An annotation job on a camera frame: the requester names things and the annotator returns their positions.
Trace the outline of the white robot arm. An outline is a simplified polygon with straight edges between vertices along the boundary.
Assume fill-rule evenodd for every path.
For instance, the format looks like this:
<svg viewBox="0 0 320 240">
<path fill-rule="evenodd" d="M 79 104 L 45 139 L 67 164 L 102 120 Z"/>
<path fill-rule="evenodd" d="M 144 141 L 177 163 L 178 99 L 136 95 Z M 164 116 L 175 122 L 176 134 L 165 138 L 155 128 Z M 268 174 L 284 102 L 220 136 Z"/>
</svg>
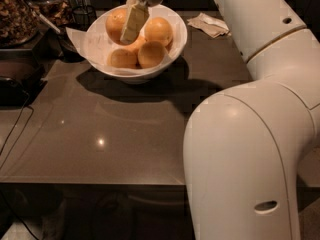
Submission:
<svg viewBox="0 0 320 240">
<path fill-rule="evenodd" d="M 214 0 L 252 77 L 186 125 L 196 240 L 300 240 L 300 160 L 319 141 L 319 42 L 284 0 Z"/>
</svg>

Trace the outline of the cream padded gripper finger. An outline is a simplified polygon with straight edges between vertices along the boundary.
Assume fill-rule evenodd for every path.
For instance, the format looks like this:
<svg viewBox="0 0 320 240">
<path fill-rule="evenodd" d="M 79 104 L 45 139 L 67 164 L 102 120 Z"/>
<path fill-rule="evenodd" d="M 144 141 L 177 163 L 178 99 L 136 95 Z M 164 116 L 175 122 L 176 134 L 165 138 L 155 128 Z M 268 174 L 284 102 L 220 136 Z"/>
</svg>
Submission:
<svg viewBox="0 0 320 240">
<path fill-rule="evenodd" d="M 149 11 L 145 2 L 136 2 L 130 5 L 127 9 L 126 21 L 121 32 L 120 41 L 124 45 L 135 42 L 148 18 Z"/>
</svg>

